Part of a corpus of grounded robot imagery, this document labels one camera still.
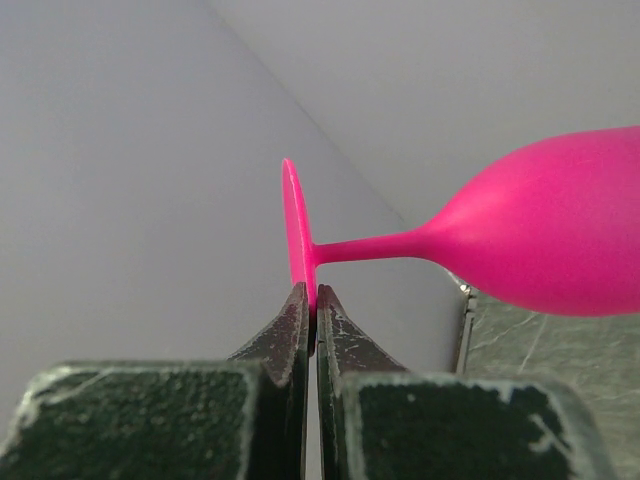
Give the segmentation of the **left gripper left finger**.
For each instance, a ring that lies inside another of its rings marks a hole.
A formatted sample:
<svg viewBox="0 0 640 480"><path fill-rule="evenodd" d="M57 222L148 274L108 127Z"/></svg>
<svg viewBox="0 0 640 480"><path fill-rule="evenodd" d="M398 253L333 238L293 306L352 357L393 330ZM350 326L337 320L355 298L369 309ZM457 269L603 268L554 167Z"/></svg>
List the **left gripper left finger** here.
<svg viewBox="0 0 640 480"><path fill-rule="evenodd" d="M224 360L74 361L28 384L5 479L301 479L309 302L303 284Z"/></svg>

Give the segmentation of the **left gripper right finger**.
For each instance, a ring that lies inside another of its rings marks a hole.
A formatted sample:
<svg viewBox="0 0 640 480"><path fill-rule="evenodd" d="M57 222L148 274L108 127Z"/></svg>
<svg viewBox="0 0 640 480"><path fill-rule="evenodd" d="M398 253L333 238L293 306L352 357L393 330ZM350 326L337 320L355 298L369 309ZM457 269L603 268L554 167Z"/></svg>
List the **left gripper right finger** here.
<svg viewBox="0 0 640 480"><path fill-rule="evenodd" d="M568 386L537 377L408 370L317 300L326 479L612 479L594 418Z"/></svg>

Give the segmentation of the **pink plastic wine glass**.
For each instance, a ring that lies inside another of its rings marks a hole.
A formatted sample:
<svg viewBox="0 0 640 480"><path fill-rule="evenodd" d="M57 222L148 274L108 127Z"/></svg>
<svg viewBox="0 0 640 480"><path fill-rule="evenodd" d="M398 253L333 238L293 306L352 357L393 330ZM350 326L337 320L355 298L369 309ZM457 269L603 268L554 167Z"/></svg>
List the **pink plastic wine glass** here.
<svg viewBox="0 0 640 480"><path fill-rule="evenodd" d="M639 309L639 130L564 134L472 178L423 226L318 245L294 164L282 165L291 279L317 297L329 263L420 258L528 310L610 316Z"/></svg>

